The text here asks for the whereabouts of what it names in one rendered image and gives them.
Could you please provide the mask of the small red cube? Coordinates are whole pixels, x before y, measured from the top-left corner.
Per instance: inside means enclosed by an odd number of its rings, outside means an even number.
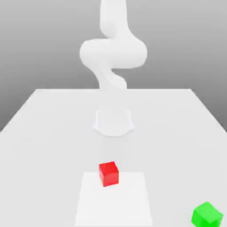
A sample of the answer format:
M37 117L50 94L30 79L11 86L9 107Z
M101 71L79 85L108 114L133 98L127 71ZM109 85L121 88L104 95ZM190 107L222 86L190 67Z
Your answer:
M114 161L99 164L99 177L103 187L119 183L119 170Z

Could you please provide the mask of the small green cube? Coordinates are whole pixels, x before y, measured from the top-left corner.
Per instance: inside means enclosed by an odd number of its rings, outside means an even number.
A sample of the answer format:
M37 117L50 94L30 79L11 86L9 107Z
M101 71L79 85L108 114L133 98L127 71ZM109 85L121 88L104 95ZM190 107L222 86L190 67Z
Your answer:
M220 227L223 214L209 202L205 202L193 210L191 223L195 227Z

